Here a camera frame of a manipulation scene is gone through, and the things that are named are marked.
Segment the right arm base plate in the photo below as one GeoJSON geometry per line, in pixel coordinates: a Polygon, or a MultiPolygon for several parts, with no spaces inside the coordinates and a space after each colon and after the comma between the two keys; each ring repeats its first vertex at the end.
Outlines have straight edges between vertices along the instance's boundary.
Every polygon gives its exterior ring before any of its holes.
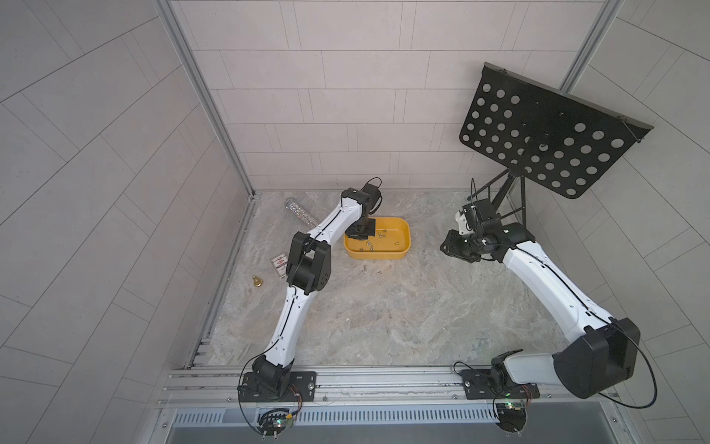
{"type": "Polygon", "coordinates": [[[540,390],[534,384],[514,384],[510,383],[503,388],[495,388],[491,379],[491,371],[488,369],[464,368],[458,370],[461,377],[465,397],[469,401],[473,400],[523,400],[532,401],[540,398],[540,390]]]}

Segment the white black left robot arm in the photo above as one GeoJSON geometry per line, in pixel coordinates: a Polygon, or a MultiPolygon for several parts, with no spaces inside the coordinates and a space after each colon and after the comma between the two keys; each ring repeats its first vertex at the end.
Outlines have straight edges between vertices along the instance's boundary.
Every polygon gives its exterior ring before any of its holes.
{"type": "Polygon", "coordinates": [[[258,383],[281,396],[288,389],[296,344],[307,312],[331,276],[331,247],[342,237],[366,240],[375,235],[371,215],[379,209],[382,194],[367,183],[348,188],[333,211],[310,231],[293,236],[286,266],[286,299],[267,349],[253,361],[258,383]]]}

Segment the yellow plastic storage box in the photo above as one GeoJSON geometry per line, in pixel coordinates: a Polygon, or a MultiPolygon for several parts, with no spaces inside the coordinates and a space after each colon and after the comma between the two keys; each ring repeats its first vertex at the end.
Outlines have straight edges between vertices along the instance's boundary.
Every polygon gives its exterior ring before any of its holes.
{"type": "Polygon", "coordinates": [[[359,260],[398,260],[410,251],[410,226],[403,218],[373,218],[375,231],[367,240],[345,237],[348,255],[359,260]]]}

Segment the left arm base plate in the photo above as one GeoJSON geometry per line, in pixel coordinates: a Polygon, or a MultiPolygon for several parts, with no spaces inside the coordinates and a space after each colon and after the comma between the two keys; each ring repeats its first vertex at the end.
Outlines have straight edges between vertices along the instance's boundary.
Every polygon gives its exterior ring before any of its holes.
{"type": "Polygon", "coordinates": [[[316,388],[316,372],[290,372],[288,379],[275,383],[267,382],[253,372],[246,373],[239,386],[239,401],[242,403],[288,403],[289,401],[313,401],[316,388]]]}

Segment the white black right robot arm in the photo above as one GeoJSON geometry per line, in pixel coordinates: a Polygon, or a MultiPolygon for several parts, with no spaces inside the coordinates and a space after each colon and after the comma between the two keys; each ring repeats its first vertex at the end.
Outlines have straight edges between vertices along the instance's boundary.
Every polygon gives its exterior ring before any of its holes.
{"type": "Polygon", "coordinates": [[[543,303],[569,342],[558,353],[510,351],[493,358],[491,374],[497,391],[542,383],[588,399],[633,376],[638,327],[629,318],[615,318],[587,297],[521,224],[491,231],[451,229],[440,249],[468,263],[492,259],[506,266],[543,303]]]}

